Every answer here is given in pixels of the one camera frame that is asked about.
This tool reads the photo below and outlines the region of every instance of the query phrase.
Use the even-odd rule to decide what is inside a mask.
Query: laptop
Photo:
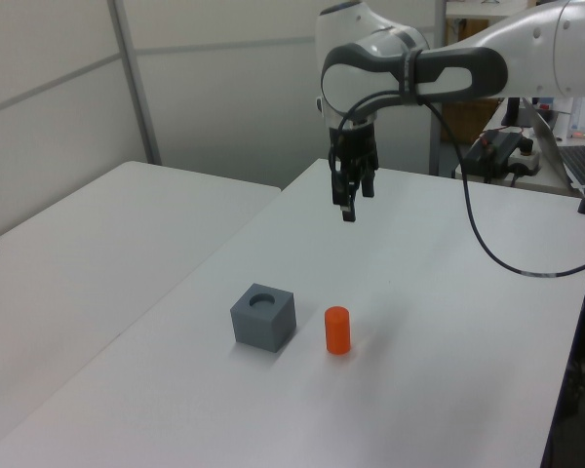
[[[539,115],[535,107],[523,98],[526,114],[537,137],[537,142],[542,155],[560,181],[568,190],[578,189],[585,193],[585,146],[562,146],[557,145],[553,131],[544,119]]]

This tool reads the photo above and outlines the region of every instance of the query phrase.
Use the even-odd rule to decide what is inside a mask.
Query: table surface
[[[0,468],[538,467],[585,272],[515,275],[461,182],[380,170],[345,223],[319,160],[0,443]],[[473,184],[517,267],[585,262],[578,201]],[[252,284],[294,293],[278,354],[235,343]],[[352,351],[325,350],[324,311]]]
[[[569,119],[570,119],[570,112],[572,110],[572,99],[571,98],[558,98],[555,99],[554,104],[555,110],[560,111],[559,117],[557,119],[557,123],[555,124],[555,128],[553,129],[553,134],[555,137],[560,139],[558,141],[558,146],[566,146],[566,145],[585,145],[585,138],[572,138],[568,137],[567,128],[569,126]],[[491,117],[489,122],[486,125],[485,130],[489,129],[499,129],[501,128],[501,121],[507,112],[507,99],[505,99],[501,104],[498,106],[498,109],[494,112],[494,115]],[[519,132],[521,129],[519,127],[509,127],[507,129],[503,129],[502,132]],[[539,147],[537,144],[537,139],[535,135],[531,134],[531,129],[524,129],[523,131],[525,137],[529,137],[534,141],[534,147]],[[522,188],[525,190],[535,190],[539,192],[546,192],[546,193],[555,193],[558,195],[569,195],[578,197],[580,196],[578,191],[569,191],[566,186],[562,183],[559,179],[559,176],[553,169],[553,167],[548,163],[547,159],[543,156],[540,157],[540,170],[534,176],[524,176],[520,177],[516,181],[516,187]],[[461,178],[461,168],[457,166],[455,168],[455,177]],[[509,186],[511,184],[513,175],[508,174],[504,178],[496,178],[492,181],[493,184],[496,185],[504,185]],[[483,181],[482,177],[476,176],[468,176],[468,180],[473,181]]]
[[[126,163],[0,237],[0,439],[270,203]]]
[[[447,18],[472,20],[502,20],[527,9],[527,0],[500,0],[500,3],[481,3],[481,0],[447,2]]]

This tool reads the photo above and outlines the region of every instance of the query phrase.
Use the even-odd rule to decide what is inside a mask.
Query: gray cube
[[[292,292],[254,283],[230,309],[239,343],[277,353],[296,328]]]

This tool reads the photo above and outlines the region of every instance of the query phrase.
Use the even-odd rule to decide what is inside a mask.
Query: black cable
[[[514,176],[513,176],[513,177],[511,177],[511,183],[509,184],[509,186],[510,186],[511,188],[514,188],[514,187],[516,186],[516,180],[518,180],[520,177],[521,177],[521,175],[520,175],[520,174],[518,174],[518,173],[514,173]]]
[[[450,137],[450,141],[452,142],[452,145],[455,149],[455,153],[457,154],[457,160],[459,161],[459,167],[461,168],[461,174],[462,174],[461,178],[462,178],[462,182],[463,182],[463,186],[464,186],[464,196],[466,199],[466,211],[468,212],[468,219],[470,220],[470,226],[472,227],[472,230],[475,234],[475,237],[477,238],[477,241],[479,241],[479,245],[483,248],[483,250],[486,252],[486,254],[492,260],[494,260],[496,263],[498,263],[500,266],[502,266],[503,268],[505,268],[511,272],[519,274],[519,275],[523,275],[523,276],[534,277],[534,278],[562,278],[564,276],[570,276],[570,275],[573,275],[575,273],[578,273],[580,271],[585,270],[585,264],[584,264],[584,265],[578,266],[576,268],[572,268],[570,270],[561,271],[561,272],[557,272],[557,273],[533,273],[530,271],[520,270],[520,269],[515,268],[511,265],[508,265],[507,263],[502,261],[500,258],[498,258],[496,255],[494,255],[494,253],[492,253],[492,251],[488,248],[488,246],[484,242],[483,238],[481,237],[481,234],[479,233],[479,229],[477,228],[477,224],[475,223],[475,219],[474,219],[473,214],[472,214],[472,207],[470,205],[470,192],[468,190],[468,179],[466,176],[466,172],[464,171],[463,156],[461,154],[461,150],[459,149],[459,145],[457,144],[457,139],[455,138],[455,135],[453,134],[452,130],[450,129],[449,124],[444,119],[442,114],[438,111],[438,109],[436,109],[433,105],[431,105],[431,102],[429,102],[429,100],[426,99],[425,97],[419,97],[419,100],[429,110],[431,110],[431,112],[436,116],[436,118],[438,119],[438,121],[440,122],[440,124],[443,126],[443,128],[446,130],[448,136]]]

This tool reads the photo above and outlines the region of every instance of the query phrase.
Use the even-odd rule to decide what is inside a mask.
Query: black device
[[[521,134],[486,131],[464,157],[463,171],[468,176],[481,176],[486,180],[505,177],[507,160],[522,139]]]

